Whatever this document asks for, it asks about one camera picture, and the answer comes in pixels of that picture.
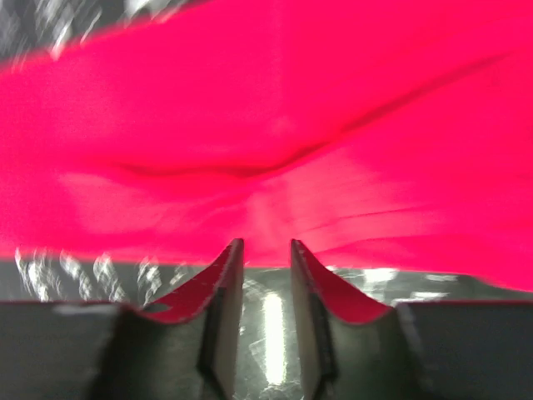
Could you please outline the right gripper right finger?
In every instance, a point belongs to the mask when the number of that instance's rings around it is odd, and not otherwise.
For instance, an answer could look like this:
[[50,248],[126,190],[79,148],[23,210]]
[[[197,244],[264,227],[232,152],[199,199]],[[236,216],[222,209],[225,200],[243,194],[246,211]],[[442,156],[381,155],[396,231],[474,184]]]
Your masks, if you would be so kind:
[[305,399],[361,399],[380,364],[372,325],[391,309],[325,267],[291,240],[291,292]]

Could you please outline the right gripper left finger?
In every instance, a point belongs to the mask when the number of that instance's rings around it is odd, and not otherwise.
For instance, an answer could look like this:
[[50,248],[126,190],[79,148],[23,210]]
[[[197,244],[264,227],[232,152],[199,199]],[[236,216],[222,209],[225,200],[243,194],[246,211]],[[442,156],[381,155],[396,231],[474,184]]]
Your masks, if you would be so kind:
[[143,399],[230,399],[242,315],[244,242],[234,239],[204,270],[142,316]]

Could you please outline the red t-shirt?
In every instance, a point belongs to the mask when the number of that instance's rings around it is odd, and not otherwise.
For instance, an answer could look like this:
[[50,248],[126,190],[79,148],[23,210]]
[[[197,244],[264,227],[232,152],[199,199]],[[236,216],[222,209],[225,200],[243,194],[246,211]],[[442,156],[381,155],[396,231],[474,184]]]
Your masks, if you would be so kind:
[[1,66],[1,252],[532,288],[529,1],[206,1]]

